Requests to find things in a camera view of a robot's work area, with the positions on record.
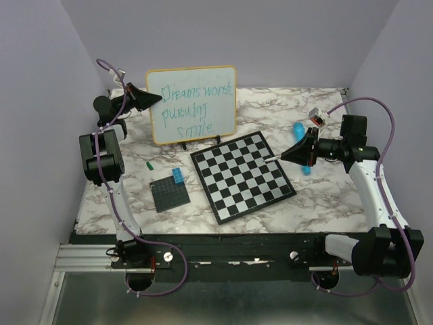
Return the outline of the green marker cap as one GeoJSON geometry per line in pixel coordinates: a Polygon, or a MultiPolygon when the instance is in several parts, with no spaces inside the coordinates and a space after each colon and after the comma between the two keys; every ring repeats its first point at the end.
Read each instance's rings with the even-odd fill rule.
{"type": "Polygon", "coordinates": [[[152,164],[151,164],[150,162],[146,162],[146,166],[148,167],[148,169],[149,169],[150,171],[153,171],[153,170],[154,170],[154,168],[153,168],[153,166],[152,166],[152,164]]]}

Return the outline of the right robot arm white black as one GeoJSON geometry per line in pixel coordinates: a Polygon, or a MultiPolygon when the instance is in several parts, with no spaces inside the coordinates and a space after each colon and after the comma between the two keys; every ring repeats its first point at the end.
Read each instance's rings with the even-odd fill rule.
{"type": "Polygon", "coordinates": [[[359,276],[406,278],[413,273],[424,237],[399,213],[384,177],[380,153],[367,145],[366,131],[366,117],[344,115],[340,139],[324,139],[319,137],[318,128],[310,127],[298,143],[281,154],[281,159],[309,167],[318,158],[339,160],[363,205],[368,232],[359,240],[326,235],[325,242],[311,249],[315,263],[327,265],[339,257],[359,276]]]}

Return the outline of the white whiteboard marker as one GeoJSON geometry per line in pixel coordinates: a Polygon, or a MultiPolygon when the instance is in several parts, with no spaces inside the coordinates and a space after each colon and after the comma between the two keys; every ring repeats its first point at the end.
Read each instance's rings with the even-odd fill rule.
{"type": "Polygon", "coordinates": [[[281,158],[281,156],[274,156],[274,157],[271,157],[271,158],[264,159],[264,162],[265,163],[271,163],[273,161],[279,160],[280,158],[281,158]]]}

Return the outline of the yellow framed whiteboard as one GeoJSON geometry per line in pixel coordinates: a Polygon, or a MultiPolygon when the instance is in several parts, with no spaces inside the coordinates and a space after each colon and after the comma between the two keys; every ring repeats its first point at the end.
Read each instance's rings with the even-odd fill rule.
{"type": "Polygon", "coordinates": [[[205,66],[150,70],[148,92],[162,99],[150,108],[155,144],[233,135],[237,129],[237,70],[205,66]]]}

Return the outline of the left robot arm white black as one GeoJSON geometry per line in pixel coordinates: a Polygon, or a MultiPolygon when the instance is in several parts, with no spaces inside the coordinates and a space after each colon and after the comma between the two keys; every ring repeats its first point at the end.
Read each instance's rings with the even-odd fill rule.
{"type": "Polygon", "coordinates": [[[98,113],[98,130],[79,137],[81,160],[86,178],[96,185],[109,208],[117,243],[107,255],[123,266],[156,268],[156,258],[141,241],[141,228],[135,220],[124,191],[124,161],[119,142],[127,137],[121,115],[136,109],[141,112],[162,100],[156,95],[127,83],[124,94],[113,99],[106,95],[93,101],[98,113]]]}

